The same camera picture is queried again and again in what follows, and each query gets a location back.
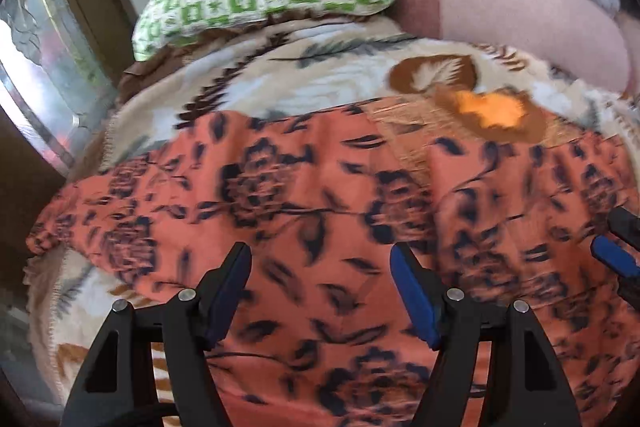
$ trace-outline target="brown leaf print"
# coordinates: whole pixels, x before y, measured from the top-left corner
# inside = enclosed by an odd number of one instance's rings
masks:
[[[76,346],[76,344],[60,344],[56,353],[56,365],[58,366],[60,377],[66,379],[65,365],[67,363],[82,365],[82,361],[88,352],[89,350],[86,347]]]
[[[151,306],[155,304],[154,301],[148,299],[147,297],[141,297],[139,301],[133,303],[134,308],[146,308],[147,306]]]
[[[500,62],[509,71],[522,71],[529,66],[529,61],[525,57],[518,56],[516,50],[510,50],[507,46],[492,44],[472,44],[472,46],[489,55],[493,60]]]
[[[476,65],[469,55],[433,55],[406,58],[389,72],[389,87],[406,94],[424,93],[435,84],[474,89]]]
[[[156,389],[158,391],[171,391],[171,380],[168,378],[156,378]]]
[[[169,367],[166,365],[165,359],[154,359],[154,367],[169,372]]]
[[[116,286],[113,290],[109,290],[109,293],[110,293],[110,295],[113,295],[114,297],[119,297],[123,293],[128,292],[130,289],[131,288],[129,288],[128,285],[121,284],[119,286]]]

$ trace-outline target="blue gripper pad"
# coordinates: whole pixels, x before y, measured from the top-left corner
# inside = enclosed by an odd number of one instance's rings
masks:
[[[434,307],[422,286],[416,279],[414,270],[423,269],[418,261],[407,259],[402,250],[396,245],[391,249],[391,276],[396,283],[398,293],[402,298],[409,318],[414,325],[418,338],[426,342],[431,349],[440,348],[442,338],[438,333],[437,324],[442,313],[441,307]]]
[[[636,260],[603,235],[591,241],[591,255],[620,277],[640,276],[640,267]]]
[[[251,249],[242,245],[209,309],[206,337],[211,346],[223,340],[236,314],[242,290],[251,274]]]

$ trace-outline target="bed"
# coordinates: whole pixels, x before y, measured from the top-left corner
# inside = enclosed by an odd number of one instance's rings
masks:
[[[620,97],[633,77],[616,23],[587,0],[558,1],[558,9],[573,10],[571,27],[558,23],[553,9],[516,16],[511,26],[499,28],[489,24],[496,17],[492,12],[469,16],[492,1],[398,0],[388,16],[292,20],[199,46],[180,56],[175,72],[124,96],[106,129],[99,169],[157,150],[178,128],[213,110],[276,121],[382,96],[419,95],[432,83],[463,82],[471,75],[476,90],[528,92],[534,103],[566,121],[620,136],[640,179],[640,117]],[[528,0],[498,2],[522,8]],[[409,66],[416,57],[427,60]],[[412,80],[398,81],[393,72],[407,67],[404,78]],[[61,403],[111,302],[154,304],[72,250],[36,258],[26,282],[38,367]],[[161,346],[152,354],[159,398],[171,400]],[[175,418],[165,423],[179,425]]]

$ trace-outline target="leaf pattern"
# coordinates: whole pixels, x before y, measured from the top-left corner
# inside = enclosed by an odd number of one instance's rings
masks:
[[[290,301],[296,305],[302,304],[304,300],[302,282],[289,267],[276,259],[265,258],[260,263],[260,270],[267,279],[282,289]]]
[[[86,347],[76,346],[75,344],[60,344],[56,352],[56,365],[60,377],[68,378],[67,371],[71,369],[69,365],[72,364],[79,367],[88,352],[89,350]]]
[[[507,46],[494,46],[492,44],[472,44],[478,50],[489,55],[493,60],[500,62],[509,71],[522,71],[529,67],[529,60],[519,54],[517,50]]]
[[[84,285],[94,268],[94,265],[88,264],[82,269],[82,272],[78,277],[66,280],[65,284],[60,288],[60,296],[58,297],[58,302],[56,304],[56,315],[59,319],[68,313],[71,304],[78,297],[78,294],[82,289],[82,285]]]
[[[392,35],[381,39],[351,39],[333,41],[327,44],[312,44],[297,58],[271,58],[270,60],[295,61],[300,69],[323,62],[332,57],[351,53],[355,55],[374,55],[380,51],[397,50],[417,37],[409,34]]]
[[[436,82],[450,84],[462,68],[460,58],[450,58],[441,62],[425,62],[414,74],[414,88],[423,91]]]
[[[272,335],[281,324],[276,321],[257,321],[246,325],[236,333],[238,340],[247,344],[257,344]]]
[[[206,354],[220,393],[266,414],[303,403],[334,427],[401,427],[434,361],[388,284],[389,249],[404,241],[470,298],[526,298],[544,310],[580,409],[597,415],[640,357],[637,320],[588,251],[613,205],[638,204],[622,144],[433,134],[419,146],[438,181],[418,182],[394,141],[422,129],[382,132],[363,107],[194,120],[160,152],[102,174],[103,193],[83,182],[63,189],[30,246],[42,253],[65,241],[120,278],[113,298],[143,291],[135,304],[149,305],[194,286],[229,242],[248,242],[252,277],[230,334]],[[63,293],[78,299],[79,288]],[[595,331],[598,346],[588,341]],[[75,362],[65,363],[73,377]],[[158,389],[169,392],[168,378]],[[477,381],[470,397],[485,392]]]

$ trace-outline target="bedspread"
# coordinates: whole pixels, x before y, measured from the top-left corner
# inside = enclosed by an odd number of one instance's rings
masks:
[[[628,103],[619,100],[615,93],[593,89],[581,80],[567,78],[546,62],[525,52],[508,46],[471,46],[458,42],[407,39],[395,49],[375,50],[377,56],[373,56],[368,52],[345,51],[344,42],[363,38],[375,41],[398,35],[397,27],[388,20],[380,18],[377,22],[359,24],[316,22],[309,27],[310,24],[308,22],[305,26],[304,22],[295,22],[276,28],[276,33],[292,35],[290,42],[285,42],[271,54],[249,60],[241,73],[228,83],[221,107],[236,108],[263,120],[277,120],[286,115],[392,94],[398,89],[427,89],[432,80],[451,80],[450,76],[457,78],[460,64],[451,55],[458,55],[470,57],[463,70],[468,71],[469,64],[473,65],[477,90],[512,86],[526,91],[538,105],[571,121],[598,129],[605,137],[618,134],[632,152],[634,165],[636,158],[640,157],[638,120]],[[269,31],[270,28],[265,28],[265,33],[242,36],[235,48],[225,48],[199,58],[189,68],[183,68],[134,97],[110,125],[110,147],[103,167],[113,167],[137,154],[158,148],[177,136],[174,124],[180,121],[178,113],[182,106],[190,103],[202,89],[214,85],[214,79],[225,68],[234,67],[236,61],[244,62],[246,55],[262,47],[271,35],[267,33]],[[270,60],[272,57],[300,57],[310,47],[319,44],[329,50],[332,46],[335,54],[328,54],[328,60],[304,64],[304,68],[299,67],[300,60]],[[415,57],[434,58],[431,61],[421,59],[420,67],[412,69],[406,60]],[[409,76],[396,86],[398,89],[393,89],[389,77],[390,70],[396,66],[408,71]],[[381,125],[381,132],[386,133],[394,126],[391,123]],[[43,301],[44,308],[31,315],[35,329],[49,332],[48,337],[43,334],[38,338],[37,346],[43,353],[39,367],[62,403],[66,401],[79,365],[116,298],[127,298],[137,307],[156,302],[136,293],[110,273],[95,269],[80,254],[72,250],[66,252],[58,280],[49,298]],[[161,345],[153,346],[152,354],[159,397],[172,399]],[[175,425],[177,420],[169,418],[165,423]]]
[[[415,412],[435,358],[390,279],[390,245],[406,241],[474,298],[527,299],[594,425],[640,338],[589,245],[610,208],[638,211],[638,190],[618,137],[546,112],[536,125],[536,143],[487,141],[423,94],[274,121],[216,112],[63,188],[28,245],[64,242],[166,301],[244,241],[254,270],[207,355],[234,424],[391,426]]]

